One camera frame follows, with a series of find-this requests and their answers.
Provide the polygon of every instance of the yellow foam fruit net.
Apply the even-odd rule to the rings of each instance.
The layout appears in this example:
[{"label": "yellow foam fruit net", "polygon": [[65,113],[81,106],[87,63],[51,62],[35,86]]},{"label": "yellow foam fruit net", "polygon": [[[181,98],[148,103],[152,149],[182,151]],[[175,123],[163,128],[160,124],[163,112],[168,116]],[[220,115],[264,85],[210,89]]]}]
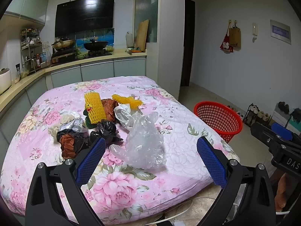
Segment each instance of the yellow foam fruit net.
[{"label": "yellow foam fruit net", "polygon": [[130,97],[122,97],[117,94],[112,95],[112,99],[116,100],[120,104],[130,104],[131,109],[136,109],[138,106],[142,105],[143,102],[141,100],[136,100],[132,96]]},{"label": "yellow foam fruit net", "polygon": [[91,124],[96,124],[102,119],[106,119],[100,95],[97,92],[88,92],[85,94],[85,109],[88,111]]}]

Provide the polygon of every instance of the bed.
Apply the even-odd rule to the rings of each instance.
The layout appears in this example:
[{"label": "bed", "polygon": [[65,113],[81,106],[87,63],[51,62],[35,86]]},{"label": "bed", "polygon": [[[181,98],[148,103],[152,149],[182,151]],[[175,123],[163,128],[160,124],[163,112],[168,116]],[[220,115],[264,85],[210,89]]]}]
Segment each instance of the bed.
[{"label": "bed", "polygon": [[[164,136],[167,159],[164,168],[133,168],[113,156],[109,149],[82,192],[105,224],[121,224],[167,209],[199,192],[212,182],[197,153],[196,142],[205,136],[214,148],[230,159],[238,159],[232,148],[202,120],[173,96],[144,76],[116,77],[70,84],[44,93],[20,124],[7,151],[0,177],[0,193],[9,209],[25,215],[29,186],[36,166],[63,162],[61,145],[48,134],[64,114],[83,115],[84,93],[95,91],[100,97],[112,94],[134,96],[143,101],[143,114],[156,111],[156,127]],[[124,140],[127,131],[117,124]],[[58,191],[69,219],[76,222],[64,190]]]}]

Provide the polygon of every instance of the fruit label sticker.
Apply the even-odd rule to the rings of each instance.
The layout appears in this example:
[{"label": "fruit label sticker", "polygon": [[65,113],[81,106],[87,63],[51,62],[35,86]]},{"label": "fruit label sticker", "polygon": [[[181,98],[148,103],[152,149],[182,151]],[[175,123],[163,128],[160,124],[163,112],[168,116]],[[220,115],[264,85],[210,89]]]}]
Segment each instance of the fruit label sticker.
[{"label": "fruit label sticker", "polygon": [[87,104],[87,111],[90,112],[92,110],[92,105],[91,104]]}]

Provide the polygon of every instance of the red plastic basket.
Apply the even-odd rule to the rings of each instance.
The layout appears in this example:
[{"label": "red plastic basket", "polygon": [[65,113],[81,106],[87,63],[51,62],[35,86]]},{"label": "red plastic basket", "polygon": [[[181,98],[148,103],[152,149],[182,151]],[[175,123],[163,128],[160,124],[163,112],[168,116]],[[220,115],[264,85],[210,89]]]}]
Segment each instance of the red plastic basket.
[{"label": "red plastic basket", "polygon": [[243,122],[239,115],[220,103],[199,102],[195,105],[193,112],[227,143],[243,129]]}]

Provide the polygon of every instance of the doorway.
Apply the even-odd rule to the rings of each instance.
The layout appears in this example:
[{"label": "doorway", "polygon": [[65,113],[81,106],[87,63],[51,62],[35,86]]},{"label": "doorway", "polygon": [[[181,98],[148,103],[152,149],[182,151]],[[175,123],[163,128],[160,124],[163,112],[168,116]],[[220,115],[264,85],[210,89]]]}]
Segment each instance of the doorway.
[{"label": "doorway", "polygon": [[184,54],[181,75],[181,87],[189,86],[194,44],[195,2],[192,0],[185,0]]}]

